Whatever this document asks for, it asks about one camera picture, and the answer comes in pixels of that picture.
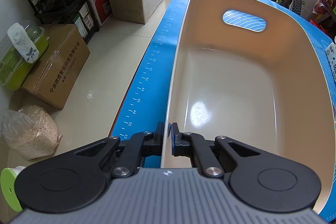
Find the white rolled towel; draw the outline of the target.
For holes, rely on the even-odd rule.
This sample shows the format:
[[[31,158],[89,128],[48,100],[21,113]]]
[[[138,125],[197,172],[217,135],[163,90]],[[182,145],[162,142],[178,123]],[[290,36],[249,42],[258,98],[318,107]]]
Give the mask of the white rolled towel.
[[[39,51],[23,26],[14,23],[7,30],[7,36],[25,62],[33,64],[38,60]]]

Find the white tissue pack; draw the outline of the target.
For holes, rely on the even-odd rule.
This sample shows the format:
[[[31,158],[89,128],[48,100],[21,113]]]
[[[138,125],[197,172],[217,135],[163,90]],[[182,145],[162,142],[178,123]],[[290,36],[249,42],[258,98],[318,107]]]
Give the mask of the white tissue pack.
[[[330,43],[327,48],[325,48],[325,54],[327,56],[330,69],[333,75],[334,82],[336,82],[336,43]]]

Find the green plastic container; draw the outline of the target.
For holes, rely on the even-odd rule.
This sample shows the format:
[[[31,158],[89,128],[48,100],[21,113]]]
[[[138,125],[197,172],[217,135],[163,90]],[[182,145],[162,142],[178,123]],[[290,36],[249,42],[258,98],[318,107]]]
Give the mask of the green plastic container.
[[[21,20],[18,23],[23,26],[37,47],[39,60],[49,46],[45,30],[31,20]],[[1,40],[1,85],[13,91],[18,90],[36,62],[25,62],[6,34]]]

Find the brown cardboard box on floor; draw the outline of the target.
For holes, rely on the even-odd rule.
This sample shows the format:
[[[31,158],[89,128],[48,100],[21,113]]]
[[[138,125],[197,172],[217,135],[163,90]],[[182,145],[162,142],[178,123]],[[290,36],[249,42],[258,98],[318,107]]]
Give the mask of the brown cardboard box on floor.
[[[90,51],[74,24],[44,25],[48,48],[35,63],[22,89],[61,110]]]

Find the green round lid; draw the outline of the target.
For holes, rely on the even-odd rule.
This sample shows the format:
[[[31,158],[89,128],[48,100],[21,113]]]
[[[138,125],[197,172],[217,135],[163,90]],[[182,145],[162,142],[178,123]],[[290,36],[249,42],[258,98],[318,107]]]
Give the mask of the green round lid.
[[[16,168],[6,167],[1,171],[1,190],[2,194],[11,209],[15,212],[21,212],[22,207],[15,194],[14,184],[15,179],[24,170],[24,166],[17,166]]]

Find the clear bag of grain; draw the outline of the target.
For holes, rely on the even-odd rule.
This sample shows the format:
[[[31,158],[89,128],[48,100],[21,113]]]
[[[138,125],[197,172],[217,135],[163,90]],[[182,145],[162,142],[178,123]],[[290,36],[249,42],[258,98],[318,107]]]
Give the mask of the clear bag of grain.
[[[7,145],[27,160],[53,155],[62,138],[52,116],[38,105],[5,110],[1,133]]]

